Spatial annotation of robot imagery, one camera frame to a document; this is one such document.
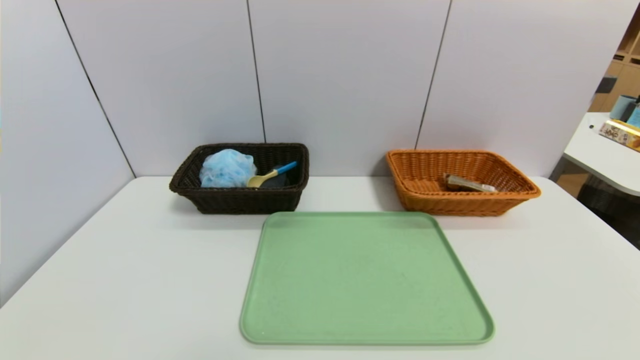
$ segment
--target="basket rim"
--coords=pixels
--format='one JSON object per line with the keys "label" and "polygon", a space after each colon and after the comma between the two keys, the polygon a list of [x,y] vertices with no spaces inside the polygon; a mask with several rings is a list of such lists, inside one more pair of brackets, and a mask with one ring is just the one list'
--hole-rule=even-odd
{"label": "basket rim", "polygon": [[[526,192],[416,192],[407,187],[404,183],[404,179],[399,175],[399,171],[396,167],[396,162],[393,159],[396,154],[406,154],[406,153],[420,153],[420,154],[443,154],[443,153],[475,153],[475,154],[489,154],[495,156],[499,161],[505,164],[510,170],[512,170],[517,176],[524,179],[527,184],[533,187],[533,190],[529,190]],[[538,185],[533,183],[531,179],[529,179],[525,174],[523,174],[520,170],[518,170],[515,166],[513,166],[507,159],[503,158],[499,154],[496,154],[492,151],[487,150],[463,150],[463,149],[398,149],[391,150],[387,152],[387,163],[391,168],[391,173],[394,176],[396,186],[400,187],[400,190],[407,195],[413,195],[416,197],[429,198],[435,200],[443,200],[443,199],[467,199],[467,200],[529,200],[539,197],[542,194]]]}
{"label": "basket rim", "polygon": [[[180,180],[183,178],[185,174],[185,170],[191,166],[192,162],[195,161],[198,153],[205,148],[208,147],[233,147],[233,146],[243,146],[243,147],[299,147],[303,151],[303,157],[306,158],[305,164],[303,166],[303,176],[302,182],[296,185],[289,185],[282,188],[202,188],[200,186],[179,186]],[[221,193],[221,192],[232,192],[232,193],[250,193],[250,192],[259,192],[262,194],[267,193],[292,193],[292,192],[300,192],[307,187],[307,183],[309,180],[309,160],[308,160],[308,148],[303,143],[210,143],[205,145],[199,145],[191,154],[180,164],[178,170],[174,173],[171,181],[169,182],[169,190],[175,192],[179,195],[185,194],[194,194],[194,193]]]}

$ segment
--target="packaged item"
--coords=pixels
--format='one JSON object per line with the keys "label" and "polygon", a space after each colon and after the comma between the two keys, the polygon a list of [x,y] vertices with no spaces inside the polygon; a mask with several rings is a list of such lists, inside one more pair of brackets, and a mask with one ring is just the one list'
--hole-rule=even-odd
{"label": "packaged item", "polygon": [[607,120],[599,131],[600,135],[640,151],[640,129],[619,120]]}
{"label": "packaged item", "polygon": [[475,183],[464,177],[451,174],[444,174],[444,181],[447,189],[455,192],[496,192],[495,187],[487,184]]}

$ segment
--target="cardboard box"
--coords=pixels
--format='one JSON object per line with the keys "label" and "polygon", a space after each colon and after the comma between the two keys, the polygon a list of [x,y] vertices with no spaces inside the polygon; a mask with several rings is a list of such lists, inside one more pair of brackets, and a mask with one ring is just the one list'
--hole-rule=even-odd
{"label": "cardboard box", "polygon": [[607,120],[600,135],[640,152],[640,129],[620,120]]}

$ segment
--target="wicker basket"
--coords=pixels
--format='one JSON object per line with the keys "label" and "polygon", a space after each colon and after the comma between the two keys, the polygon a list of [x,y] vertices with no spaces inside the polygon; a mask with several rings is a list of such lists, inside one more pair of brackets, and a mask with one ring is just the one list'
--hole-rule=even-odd
{"label": "wicker basket", "polygon": [[[200,169],[204,159],[223,149],[253,156],[258,174],[297,161],[287,171],[283,188],[202,188]],[[301,143],[218,143],[197,147],[178,168],[169,189],[186,197],[203,214],[272,214],[294,211],[309,180],[309,151]]]}
{"label": "wicker basket", "polygon": [[[540,189],[502,156],[480,150],[394,150],[387,153],[400,202],[433,215],[490,217],[529,199]],[[444,174],[496,187],[499,192],[447,191]]]}

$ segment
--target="spoon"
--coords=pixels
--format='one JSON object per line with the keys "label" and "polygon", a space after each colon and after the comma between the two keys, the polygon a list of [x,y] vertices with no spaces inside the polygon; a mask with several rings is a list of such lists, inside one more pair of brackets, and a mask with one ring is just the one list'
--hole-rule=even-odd
{"label": "spoon", "polygon": [[246,187],[259,188],[262,185],[262,183],[264,183],[268,179],[271,179],[272,177],[276,177],[280,174],[283,174],[286,171],[291,170],[292,168],[296,167],[297,164],[298,164],[297,161],[293,161],[292,163],[288,163],[281,168],[273,169],[270,173],[266,175],[253,176],[251,179],[249,179],[249,181],[246,182]]}

